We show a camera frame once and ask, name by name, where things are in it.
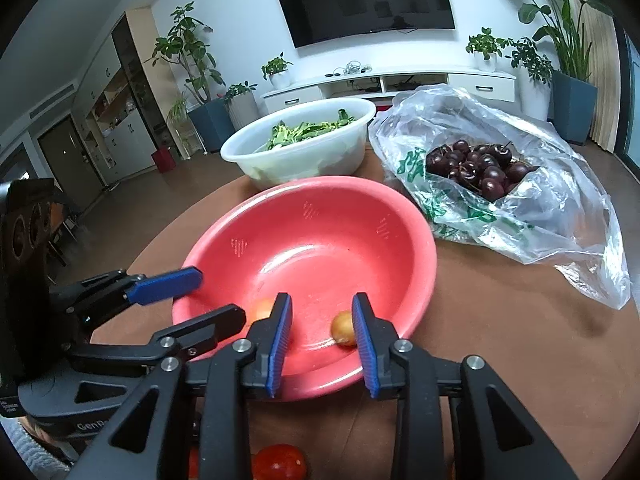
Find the white plastic vegetable basin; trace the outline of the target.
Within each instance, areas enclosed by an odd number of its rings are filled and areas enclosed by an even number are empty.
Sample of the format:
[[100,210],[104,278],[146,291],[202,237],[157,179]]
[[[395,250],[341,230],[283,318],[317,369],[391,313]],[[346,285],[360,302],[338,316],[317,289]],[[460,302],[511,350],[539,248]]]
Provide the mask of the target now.
[[[285,148],[259,151],[278,122],[290,127],[301,122],[333,122],[341,108],[355,117],[350,125]],[[220,154],[226,162],[238,165],[260,190],[303,178],[348,176],[363,162],[368,125],[375,113],[375,105],[360,98],[295,105],[245,126],[224,142]]]

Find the tall plant blue pot right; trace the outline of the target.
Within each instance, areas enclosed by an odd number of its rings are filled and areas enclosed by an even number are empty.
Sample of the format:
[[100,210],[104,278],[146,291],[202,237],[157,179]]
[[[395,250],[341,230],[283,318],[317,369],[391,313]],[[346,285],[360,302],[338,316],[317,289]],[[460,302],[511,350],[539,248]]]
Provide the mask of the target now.
[[518,9],[518,20],[523,24],[535,18],[544,20],[533,40],[550,39],[559,60],[551,79],[551,122],[561,138],[576,145],[587,141],[598,96],[597,87],[590,82],[592,42],[586,37],[585,23],[588,8],[612,14],[603,0],[547,0],[545,4],[527,0]]

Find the red tomato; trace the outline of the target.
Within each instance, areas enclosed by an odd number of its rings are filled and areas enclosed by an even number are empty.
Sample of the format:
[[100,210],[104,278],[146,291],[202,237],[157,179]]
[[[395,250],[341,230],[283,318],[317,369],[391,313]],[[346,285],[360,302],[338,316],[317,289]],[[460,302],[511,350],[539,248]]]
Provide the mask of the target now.
[[308,465],[299,448],[280,443],[262,448],[252,457],[252,474],[256,480],[304,480]]

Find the tall tree blue pot left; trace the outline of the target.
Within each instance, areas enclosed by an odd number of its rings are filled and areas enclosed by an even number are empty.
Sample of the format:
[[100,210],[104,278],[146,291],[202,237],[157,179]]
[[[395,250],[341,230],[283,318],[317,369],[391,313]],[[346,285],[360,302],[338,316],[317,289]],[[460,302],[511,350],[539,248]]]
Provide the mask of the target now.
[[155,38],[149,61],[153,66],[177,66],[183,72],[182,88],[171,99],[167,113],[169,125],[190,122],[204,150],[216,153],[224,143],[219,130],[230,129],[224,125],[228,114],[221,110],[220,92],[226,82],[209,52],[207,36],[213,29],[193,14],[194,9],[194,1],[175,7],[170,29]]

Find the red waste bin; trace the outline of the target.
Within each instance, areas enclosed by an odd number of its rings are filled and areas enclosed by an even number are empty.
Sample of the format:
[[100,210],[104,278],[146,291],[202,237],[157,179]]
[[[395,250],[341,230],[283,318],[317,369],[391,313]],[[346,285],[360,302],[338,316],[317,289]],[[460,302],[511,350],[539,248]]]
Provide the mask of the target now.
[[170,149],[166,148],[166,146],[158,148],[153,152],[152,159],[155,167],[161,174],[174,170],[177,166],[174,156],[172,156]]

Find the small plant on cabinet right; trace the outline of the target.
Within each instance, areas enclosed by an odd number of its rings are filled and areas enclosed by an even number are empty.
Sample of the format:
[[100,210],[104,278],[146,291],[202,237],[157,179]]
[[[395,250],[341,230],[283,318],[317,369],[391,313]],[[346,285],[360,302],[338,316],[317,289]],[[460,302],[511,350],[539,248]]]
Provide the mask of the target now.
[[469,36],[465,51],[473,55],[478,70],[495,73],[498,58],[502,57],[509,44],[509,38],[496,37],[490,27],[482,27],[479,34]]

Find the green leafy vegetables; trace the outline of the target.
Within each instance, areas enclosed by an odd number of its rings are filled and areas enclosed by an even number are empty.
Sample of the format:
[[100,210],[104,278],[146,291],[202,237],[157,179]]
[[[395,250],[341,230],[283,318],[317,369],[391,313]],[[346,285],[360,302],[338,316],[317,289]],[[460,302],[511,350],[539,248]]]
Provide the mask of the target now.
[[297,144],[306,140],[323,136],[339,128],[346,127],[355,121],[355,117],[349,115],[344,108],[337,112],[337,120],[333,122],[301,122],[290,127],[285,122],[278,122],[271,128],[271,133],[266,144],[259,151],[272,151],[286,146]]

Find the red plastic colander bowl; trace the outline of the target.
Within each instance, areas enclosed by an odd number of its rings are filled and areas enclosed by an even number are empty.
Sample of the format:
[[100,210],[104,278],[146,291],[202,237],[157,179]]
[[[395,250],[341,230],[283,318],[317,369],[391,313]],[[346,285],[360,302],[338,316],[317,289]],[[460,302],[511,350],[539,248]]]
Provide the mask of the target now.
[[175,300],[179,324],[226,304],[246,313],[286,292],[293,323],[280,397],[297,401],[343,389],[361,377],[354,349],[336,345],[334,316],[365,292],[376,316],[401,337],[421,322],[436,281],[432,230],[399,192],[368,179],[318,177],[270,188],[217,220],[184,262],[201,287]]

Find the bushy plant white pot right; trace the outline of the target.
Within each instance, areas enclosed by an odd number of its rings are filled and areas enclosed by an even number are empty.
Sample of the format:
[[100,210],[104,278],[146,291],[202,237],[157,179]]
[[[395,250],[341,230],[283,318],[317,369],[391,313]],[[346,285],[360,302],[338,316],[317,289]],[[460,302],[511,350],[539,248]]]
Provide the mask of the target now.
[[553,66],[547,55],[540,53],[536,44],[527,37],[506,38],[505,58],[518,76],[518,92],[522,112],[531,118],[546,122],[549,118]]

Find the wall shelving cabinet unit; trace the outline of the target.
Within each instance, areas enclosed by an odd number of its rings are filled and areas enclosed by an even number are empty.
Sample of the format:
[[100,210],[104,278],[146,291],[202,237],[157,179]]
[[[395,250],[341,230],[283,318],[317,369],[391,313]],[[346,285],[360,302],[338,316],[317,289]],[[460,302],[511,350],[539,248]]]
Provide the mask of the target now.
[[107,33],[81,79],[72,106],[80,138],[108,185],[157,169],[152,153],[166,146],[176,164],[189,158],[169,125],[178,93],[168,65],[149,61],[158,33],[148,6],[129,9]]

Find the plant ribbed white pot left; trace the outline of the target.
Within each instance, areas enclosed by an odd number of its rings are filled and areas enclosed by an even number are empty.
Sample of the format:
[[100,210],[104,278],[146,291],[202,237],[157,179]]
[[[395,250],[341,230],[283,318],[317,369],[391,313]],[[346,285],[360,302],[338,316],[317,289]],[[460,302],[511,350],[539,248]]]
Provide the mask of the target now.
[[248,80],[232,84],[222,97],[235,130],[240,130],[260,118],[254,90],[257,84]]

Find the dark cherries pile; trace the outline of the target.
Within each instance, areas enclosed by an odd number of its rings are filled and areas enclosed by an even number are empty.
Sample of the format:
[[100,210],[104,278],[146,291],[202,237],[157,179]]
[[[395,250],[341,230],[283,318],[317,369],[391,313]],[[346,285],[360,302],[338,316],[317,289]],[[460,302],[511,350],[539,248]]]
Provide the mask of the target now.
[[491,203],[509,195],[537,169],[516,157],[511,142],[472,145],[459,139],[436,146],[425,157],[429,174],[453,180]]

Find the white tv cabinet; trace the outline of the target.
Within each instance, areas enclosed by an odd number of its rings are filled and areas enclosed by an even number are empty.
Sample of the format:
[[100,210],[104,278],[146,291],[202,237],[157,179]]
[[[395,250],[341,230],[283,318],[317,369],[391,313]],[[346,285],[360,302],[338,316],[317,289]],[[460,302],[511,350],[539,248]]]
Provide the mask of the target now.
[[515,102],[515,81],[516,77],[508,73],[487,73],[472,68],[394,68],[358,74],[323,75],[295,81],[288,87],[263,94],[262,102],[268,113],[297,104],[342,96],[359,96],[386,107],[390,106],[390,101],[400,92],[413,91],[431,84],[449,84],[495,105],[511,105]]

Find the clear plastic bag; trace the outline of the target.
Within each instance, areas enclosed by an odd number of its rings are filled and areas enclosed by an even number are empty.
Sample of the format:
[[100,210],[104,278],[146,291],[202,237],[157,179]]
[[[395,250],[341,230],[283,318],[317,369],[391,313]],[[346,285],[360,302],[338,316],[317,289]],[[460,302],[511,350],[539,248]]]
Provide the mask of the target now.
[[436,84],[398,96],[371,122],[369,138],[436,237],[554,266],[616,310],[630,299],[611,197],[551,127]]

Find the small plant on cabinet left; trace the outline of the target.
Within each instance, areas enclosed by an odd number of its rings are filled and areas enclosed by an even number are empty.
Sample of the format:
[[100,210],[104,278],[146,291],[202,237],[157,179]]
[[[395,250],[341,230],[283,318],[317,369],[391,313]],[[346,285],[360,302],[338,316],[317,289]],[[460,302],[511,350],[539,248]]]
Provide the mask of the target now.
[[262,78],[268,80],[274,90],[288,88],[292,84],[292,76],[288,68],[293,63],[284,58],[281,52],[262,66]]

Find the small plant on cabinet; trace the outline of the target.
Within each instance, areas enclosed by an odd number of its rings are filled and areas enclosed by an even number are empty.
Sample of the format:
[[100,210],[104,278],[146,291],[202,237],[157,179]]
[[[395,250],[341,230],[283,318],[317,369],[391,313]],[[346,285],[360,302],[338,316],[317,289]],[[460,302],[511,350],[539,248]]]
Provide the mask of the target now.
[[490,27],[482,27],[479,34],[469,36],[465,51],[473,55],[478,70],[495,73],[498,58],[502,57],[509,44],[509,38],[496,37]]
[[288,68],[293,63],[284,58],[281,52],[262,66],[262,78],[268,80],[274,90],[288,88],[292,84],[292,76]]

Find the beige curtain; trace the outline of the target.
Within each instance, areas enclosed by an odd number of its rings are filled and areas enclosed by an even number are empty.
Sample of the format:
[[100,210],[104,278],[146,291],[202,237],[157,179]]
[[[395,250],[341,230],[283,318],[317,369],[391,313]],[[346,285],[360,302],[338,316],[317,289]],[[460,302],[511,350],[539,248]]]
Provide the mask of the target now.
[[598,89],[597,104],[589,137],[609,153],[614,152],[620,125],[620,49],[614,20],[588,4],[582,8],[582,24],[578,26],[582,38],[591,44],[588,62],[590,84]]

